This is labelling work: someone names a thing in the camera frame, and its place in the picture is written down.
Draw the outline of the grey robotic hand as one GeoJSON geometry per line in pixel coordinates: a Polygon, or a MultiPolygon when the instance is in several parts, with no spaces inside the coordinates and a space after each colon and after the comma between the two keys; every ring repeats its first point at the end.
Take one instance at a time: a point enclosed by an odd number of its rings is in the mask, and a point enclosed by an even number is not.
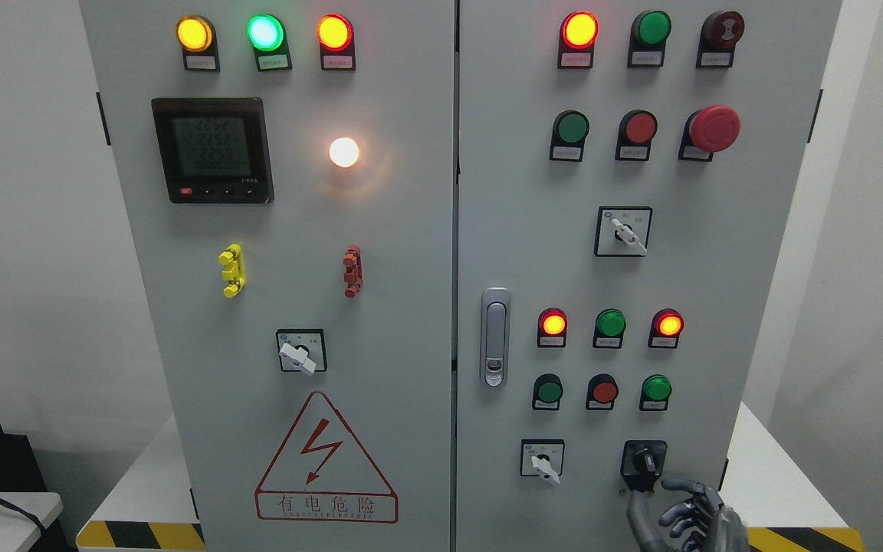
{"type": "MultiPolygon", "coordinates": [[[[665,478],[660,485],[666,490],[691,494],[689,499],[672,505],[658,519],[659,525],[670,528],[671,538],[680,537],[688,528],[694,528],[680,551],[750,551],[746,525],[711,486],[683,478],[665,478]]],[[[640,550],[674,550],[652,523],[645,493],[631,492],[627,518],[640,550]]]]}

